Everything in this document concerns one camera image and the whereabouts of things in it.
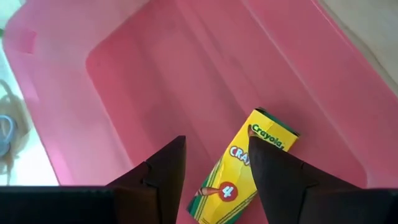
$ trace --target pink plastic bin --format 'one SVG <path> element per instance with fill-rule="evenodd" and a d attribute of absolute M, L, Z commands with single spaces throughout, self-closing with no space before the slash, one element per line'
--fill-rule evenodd
<path fill-rule="evenodd" d="M 257 106 L 291 153 L 398 187 L 398 100 L 315 1 L 30 0 L 4 48 L 61 184 L 105 184 L 187 135 L 179 223 Z M 258 200 L 239 222 L 265 219 Z"/>

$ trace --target blue object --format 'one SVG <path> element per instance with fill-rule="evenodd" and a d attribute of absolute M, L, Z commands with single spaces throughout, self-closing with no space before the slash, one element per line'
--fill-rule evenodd
<path fill-rule="evenodd" d="M 7 115 L 0 115 L 0 120 L 6 120 L 10 127 L 7 134 L 0 133 L 0 157 L 2 157 L 10 150 L 10 143 L 16 132 L 16 123 L 14 119 Z"/>

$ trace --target yellow crayon box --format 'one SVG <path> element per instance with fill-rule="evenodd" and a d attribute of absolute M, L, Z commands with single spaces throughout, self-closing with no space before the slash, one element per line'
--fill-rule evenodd
<path fill-rule="evenodd" d="M 255 109 L 188 206 L 201 224 L 234 223 L 257 193 L 250 170 L 249 136 L 288 151 L 299 135 L 264 109 Z"/>

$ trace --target scissors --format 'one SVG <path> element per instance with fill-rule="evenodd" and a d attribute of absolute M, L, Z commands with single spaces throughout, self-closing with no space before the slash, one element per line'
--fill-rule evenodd
<path fill-rule="evenodd" d="M 0 132 L 0 157 L 4 156 L 10 150 L 10 143 L 14 139 L 16 133 L 16 122 L 10 116 L 0 114 L 0 121 L 8 122 L 8 133 Z"/>

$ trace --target pink plastic tub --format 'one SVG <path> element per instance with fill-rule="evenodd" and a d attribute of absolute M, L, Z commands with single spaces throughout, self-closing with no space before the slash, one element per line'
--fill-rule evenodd
<path fill-rule="evenodd" d="M 398 100 L 311 1 L 30 0 L 4 47 L 61 184 L 105 184 L 187 135 L 187 203 L 254 107 L 292 154 L 398 187 Z M 239 220 L 265 219 L 256 200 Z"/>

